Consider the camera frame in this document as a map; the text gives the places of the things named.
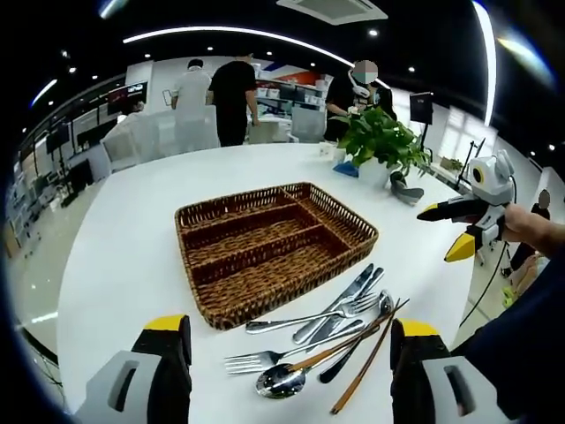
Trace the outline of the person's right hand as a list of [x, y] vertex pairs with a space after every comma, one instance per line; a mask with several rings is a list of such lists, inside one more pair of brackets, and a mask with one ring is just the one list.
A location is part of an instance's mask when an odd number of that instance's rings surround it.
[[511, 203], [505, 208], [502, 238], [508, 242], [535, 246], [546, 235], [551, 222]]

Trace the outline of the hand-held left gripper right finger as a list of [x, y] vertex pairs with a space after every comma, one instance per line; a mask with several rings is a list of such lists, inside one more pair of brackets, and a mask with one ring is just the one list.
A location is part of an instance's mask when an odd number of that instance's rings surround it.
[[395, 423], [510, 423], [495, 387], [463, 356], [453, 356], [423, 322], [392, 321], [390, 367]]

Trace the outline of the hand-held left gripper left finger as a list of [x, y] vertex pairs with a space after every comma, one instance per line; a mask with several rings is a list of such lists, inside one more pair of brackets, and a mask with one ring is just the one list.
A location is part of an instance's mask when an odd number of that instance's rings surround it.
[[152, 320], [129, 351], [116, 353], [87, 382], [76, 423], [186, 423], [192, 379], [185, 314]]

